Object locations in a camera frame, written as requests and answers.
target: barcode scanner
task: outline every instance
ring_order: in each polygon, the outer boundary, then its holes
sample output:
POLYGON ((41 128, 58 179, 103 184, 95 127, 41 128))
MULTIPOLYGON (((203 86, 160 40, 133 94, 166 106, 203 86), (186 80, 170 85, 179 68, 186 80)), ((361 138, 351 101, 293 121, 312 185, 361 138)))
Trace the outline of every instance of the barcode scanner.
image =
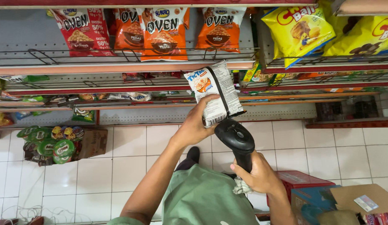
POLYGON ((215 135, 229 147, 236 157, 237 164, 245 171, 251 172, 251 153, 255 149, 254 138, 239 122, 224 119, 215 127, 215 135))

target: white tiled floor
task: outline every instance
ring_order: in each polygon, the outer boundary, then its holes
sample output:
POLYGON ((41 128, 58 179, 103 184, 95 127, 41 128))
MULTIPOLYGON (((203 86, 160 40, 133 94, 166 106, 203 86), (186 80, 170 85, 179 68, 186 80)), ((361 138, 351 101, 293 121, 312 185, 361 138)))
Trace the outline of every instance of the white tiled floor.
MULTIPOLYGON (((274 170, 299 170, 343 186, 377 183, 388 191, 388 128, 307 130, 299 120, 243 125, 274 170)), ((177 129, 178 125, 110 127, 106 154, 47 167, 23 161, 23 140, 16 137, 17 131, 4 132, 0 218, 1 212, 5 219, 32 215, 22 207, 42 207, 42 215, 51 218, 46 224, 117 217, 177 129)), ((198 146, 200 164, 231 172, 234 155, 216 136, 198 146)), ((265 194, 248 194, 248 199, 256 212, 268 210, 265 194)), ((154 218, 160 215, 161 207, 154 218)))

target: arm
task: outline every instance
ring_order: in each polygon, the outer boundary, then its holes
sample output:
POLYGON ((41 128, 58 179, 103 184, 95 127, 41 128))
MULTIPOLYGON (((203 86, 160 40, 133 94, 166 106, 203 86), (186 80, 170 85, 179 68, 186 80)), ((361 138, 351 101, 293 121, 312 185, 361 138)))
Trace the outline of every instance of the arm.
POLYGON ((251 153, 251 160, 251 173, 237 165, 236 160, 234 160, 230 167, 254 191, 266 193, 269 196, 271 223, 273 225, 296 225, 282 181, 277 177, 261 153, 256 151, 251 153))
POLYGON ((131 217, 149 224, 162 201, 173 170, 184 149, 195 145, 214 133, 215 126, 208 129, 202 123, 202 113, 207 103, 219 95, 208 95, 188 113, 183 125, 169 140, 169 143, 151 169, 138 184, 123 207, 120 216, 131 217))

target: person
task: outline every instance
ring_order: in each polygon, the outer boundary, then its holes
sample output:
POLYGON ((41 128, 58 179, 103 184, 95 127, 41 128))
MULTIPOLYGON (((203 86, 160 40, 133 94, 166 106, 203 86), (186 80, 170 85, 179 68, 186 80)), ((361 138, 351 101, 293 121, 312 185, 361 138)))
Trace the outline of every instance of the person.
MULTIPOLYGON (((244 194, 234 194, 235 181, 198 164, 199 150, 191 148, 174 172, 183 151, 214 133, 206 129, 202 113, 207 102, 219 98, 207 95, 189 112, 179 130, 123 207, 120 217, 108 225, 147 225, 164 198, 164 225, 258 225, 253 208, 244 194)), ((252 171, 237 165, 231 169, 254 191, 269 196, 273 225, 295 225, 286 190, 261 153, 251 154, 252 171)))

